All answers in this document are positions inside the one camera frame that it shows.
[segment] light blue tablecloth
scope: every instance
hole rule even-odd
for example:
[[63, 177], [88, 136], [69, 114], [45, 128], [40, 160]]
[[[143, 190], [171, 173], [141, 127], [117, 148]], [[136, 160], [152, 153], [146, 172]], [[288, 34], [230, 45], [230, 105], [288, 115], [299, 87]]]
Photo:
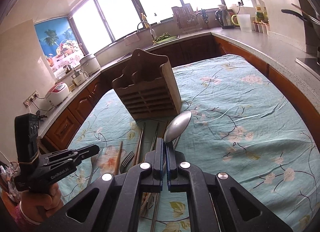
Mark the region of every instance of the light blue tablecloth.
[[[192, 119], [177, 150], [203, 171], [225, 171], [292, 227], [302, 231], [320, 206], [317, 190], [320, 157], [314, 140], [290, 102], [243, 58], [225, 55], [173, 69], [182, 111]], [[160, 119], [164, 129], [165, 119]], [[134, 150], [144, 121], [129, 115], [116, 93], [103, 96], [77, 132], [69, 148], [97, 144], [103, 151], [93, 181], [113, 172], [120, 141], [122, 159]], [[150, 148], [156, 120], [146, 120], [144, 155]], [[82, 191], [91, 162], [59, 182], [67, 202]], [[153, 201], [138, 231], [150, 231]], [[156, 231], [190, 230], [185, 193], [169, 193], [164, 181]]]

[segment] measuring cup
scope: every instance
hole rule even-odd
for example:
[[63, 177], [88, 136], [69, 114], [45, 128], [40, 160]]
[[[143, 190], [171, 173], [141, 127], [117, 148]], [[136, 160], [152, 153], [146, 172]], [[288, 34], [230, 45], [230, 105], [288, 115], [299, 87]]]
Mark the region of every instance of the measuring cup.
[[[239, 24], [236, 24], [234, 22], [233, 18], [235, 18], [235, 17], [237, 17]], [[252, 31], [250, 15], [233, 15], [231, 17], [231, 21], [234, 25], [240, 26], [240, 29], [243, 32], [251, 32]]]

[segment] kitchen counter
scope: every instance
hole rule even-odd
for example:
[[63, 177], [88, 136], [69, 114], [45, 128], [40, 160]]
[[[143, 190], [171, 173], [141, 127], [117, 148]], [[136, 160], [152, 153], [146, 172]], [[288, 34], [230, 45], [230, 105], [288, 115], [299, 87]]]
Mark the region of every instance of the kitchen counter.
[[[295, 62], [296, 57], [305, 58], [311, 56], [294, 46], [269, 37], [265, 34], [256, 32], [242, 32], [240, 29], [223, 30], [221, 28], [213, 28], [209, 30], [201, 30], [198, 32], [182, 34], [178, 39], [156, 46], [151, 46], [150, 48], [145, 49], [145, 51], [152, 52], [160, 47], [206, 35], [213, 35], [224, 39], [225, 41], [247, 50], [266, 63], [270, 64], [274, 69], [291, 81], [309, 99], [316, 110], [320, 112], [320, 81], [305, 68]], [[123, 58], [124, 55], [125, 54], [123, 54], [122, 57], [103, 65], [100, 71], [90, 76], [85, 83], [79, 87], [76, 87], [59, 106], [48, 112], [46, 114], [48, 118], [44, 118], [44, 121], [40, 122], [39, 124], [39, 136], [43, 138], [45, 133], [48, 131], [57, 117], [63, 112], [63, 110], [97, 76], [99, 76], [102, 72], [126, 60], [129, 60], [131, 57], [128, 56]]]

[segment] stainless steel kettle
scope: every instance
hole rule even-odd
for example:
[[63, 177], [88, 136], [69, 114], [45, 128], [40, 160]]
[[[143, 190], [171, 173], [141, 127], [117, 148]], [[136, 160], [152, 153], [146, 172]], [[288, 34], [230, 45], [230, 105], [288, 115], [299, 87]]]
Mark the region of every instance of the stainless steel kettle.
[[229, 12], [227, 11], [227, 7], [225, 5], [219, 6], [218, 11], [216, 11], [216, 19], [218, 23], [221, 25], [222, 29], [232, 29], [235, 28], [231, 21], [231, 16]]

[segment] rice cooker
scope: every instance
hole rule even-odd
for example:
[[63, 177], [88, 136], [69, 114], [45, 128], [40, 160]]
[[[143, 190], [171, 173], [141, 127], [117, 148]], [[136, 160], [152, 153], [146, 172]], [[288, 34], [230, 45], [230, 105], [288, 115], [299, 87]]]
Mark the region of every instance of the rice cooker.
[[69, 95], [68, 85], [60, 82], [54, 85], [45, 95], [45, 99], [51, 106], [59, 105]]
[[83, 71], [87, 72], [89, 76], [91, 76], [93, 73], [97, 72], [101, 68], [94, 54], [84, 56], [80, 60], [80, 64]]

